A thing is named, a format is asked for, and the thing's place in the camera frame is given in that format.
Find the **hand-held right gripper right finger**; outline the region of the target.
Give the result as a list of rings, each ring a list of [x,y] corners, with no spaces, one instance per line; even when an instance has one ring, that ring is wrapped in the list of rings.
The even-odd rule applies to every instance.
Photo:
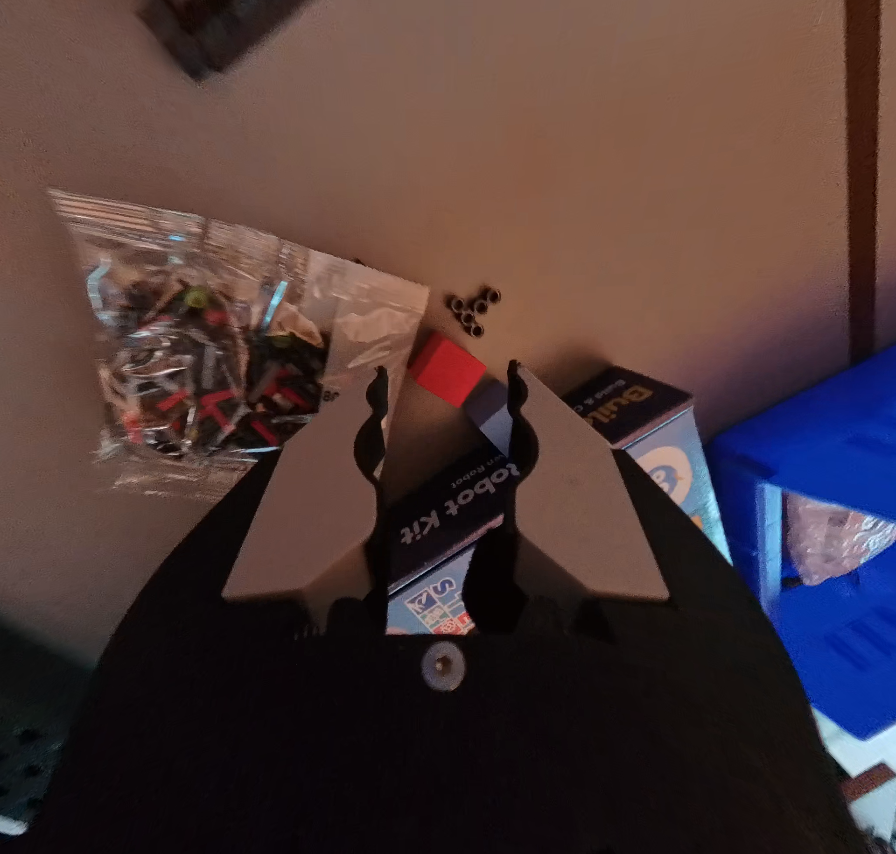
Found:
[[[519,476],[465,576],[475,631],[611,634],[606,604],[669,599],[614,450],[520,361],[507,381]]]

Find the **black perforated brick plate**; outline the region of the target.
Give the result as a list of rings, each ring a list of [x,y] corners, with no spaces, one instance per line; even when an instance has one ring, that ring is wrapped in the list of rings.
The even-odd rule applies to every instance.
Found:
[[[226,72],[311,0],[147,0],[139,17],[195,82]]]

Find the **blue storage bin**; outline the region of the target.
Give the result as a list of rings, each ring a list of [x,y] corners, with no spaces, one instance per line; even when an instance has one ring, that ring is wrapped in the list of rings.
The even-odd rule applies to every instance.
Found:
[[[720,434],[707,460],[734,568],[812,706],[859,739],[894,726],[894,546],[812,587],[785,533],[786,494],[894,522],[894,347]]]

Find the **bubble wrap packet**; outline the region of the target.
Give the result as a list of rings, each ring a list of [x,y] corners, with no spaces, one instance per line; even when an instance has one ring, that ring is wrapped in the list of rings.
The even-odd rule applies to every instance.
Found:
[[[805,586],[854,572],[894,545],[894,522],[791,492],[782,504],[783,547]]]

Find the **clear bag black red parts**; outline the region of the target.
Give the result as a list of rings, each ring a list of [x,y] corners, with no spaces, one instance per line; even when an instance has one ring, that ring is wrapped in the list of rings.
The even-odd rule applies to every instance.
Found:
[[[428,287],[193,213],[49,199],[94,317],[115,488],[217,500],[367,372],[397,399]]]

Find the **red foam cube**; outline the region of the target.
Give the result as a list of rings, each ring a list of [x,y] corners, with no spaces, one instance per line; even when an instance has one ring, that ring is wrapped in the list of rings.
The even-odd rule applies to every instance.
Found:
[[[422,389],[456,409],[484,378],[487,367],[441,332],[432,331],[408,366]]]

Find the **light blue foam cube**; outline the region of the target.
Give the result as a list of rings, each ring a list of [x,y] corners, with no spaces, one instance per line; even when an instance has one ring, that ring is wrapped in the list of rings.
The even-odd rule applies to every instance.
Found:
[[[512,418],[508,411],[508,389],[499,379],[474,390],[463,403],[463,411],[476,429],[503,456],[510,456]]]

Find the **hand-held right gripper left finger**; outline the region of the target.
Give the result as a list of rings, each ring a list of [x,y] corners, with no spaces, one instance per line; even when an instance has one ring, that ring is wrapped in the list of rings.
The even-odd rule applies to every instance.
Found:
[[[333,606],[384,588],[382,521],[389,377],[366,372],[283,447],[222,589],[229,602],[296,601],[324,631]]]

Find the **dark chair seat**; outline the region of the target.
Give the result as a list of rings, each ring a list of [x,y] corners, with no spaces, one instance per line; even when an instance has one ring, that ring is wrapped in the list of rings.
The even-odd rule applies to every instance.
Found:
[[[1,624],[1,843],[39,815],[91,670]]]

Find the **grey desk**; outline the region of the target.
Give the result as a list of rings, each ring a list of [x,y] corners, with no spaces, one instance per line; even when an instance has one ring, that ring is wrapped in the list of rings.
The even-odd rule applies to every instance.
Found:
[[[715,434],[847,365],[844,0],[315,0],[196,85],[143,0],[2,0],[2,616],[93,660],[203,513],[112,490],[47,190],[199,213],[443,297],[565,390]]]

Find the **black ball connector piece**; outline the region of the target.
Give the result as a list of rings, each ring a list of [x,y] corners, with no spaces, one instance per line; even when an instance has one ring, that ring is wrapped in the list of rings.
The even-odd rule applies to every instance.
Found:
[[[445,299],[445,305],[465,333],[473,339],[481,339],[485,334],[483,317],[491,307],[501,303],[502,299],[503,295],[499,289],[485,287],[467,299],[450,295]]]

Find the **blue robot kit box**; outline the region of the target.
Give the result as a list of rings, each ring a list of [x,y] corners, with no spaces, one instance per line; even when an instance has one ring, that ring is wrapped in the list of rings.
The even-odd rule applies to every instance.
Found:
[[[693,413],[693,396],[611,366],[563,395],[615,449],[622,449],[733,560]],[[391,507],[389,635],[466,635],[475,625],[462,586],[477,541],[499,526],[519,471],[483,436]]]

